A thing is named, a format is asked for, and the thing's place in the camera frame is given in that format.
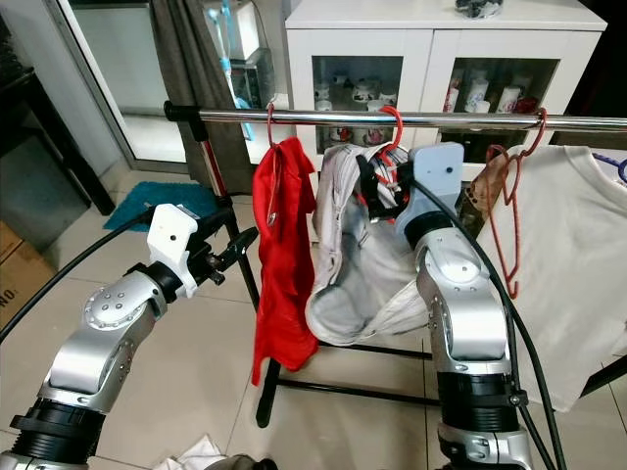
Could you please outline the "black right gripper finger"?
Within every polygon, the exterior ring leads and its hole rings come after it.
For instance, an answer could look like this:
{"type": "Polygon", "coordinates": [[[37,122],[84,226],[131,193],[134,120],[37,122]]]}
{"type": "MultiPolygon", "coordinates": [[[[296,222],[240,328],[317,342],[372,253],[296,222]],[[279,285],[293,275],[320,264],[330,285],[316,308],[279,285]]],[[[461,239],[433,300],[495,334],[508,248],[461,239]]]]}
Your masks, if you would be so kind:
{"type": "Polygon", "coordinates": [[[402,145],[376,145],[372,148],[373,175],[386,187],[398,187],[399,165],[405,161],[402,145]]]}
{"type": "Polygon", "coordinates": [[[376,166],[363,154],[357,156],[359,167],[358,194],[368,214],[382,214],[382,201],[379,198],[379,179],[376,166]]]}

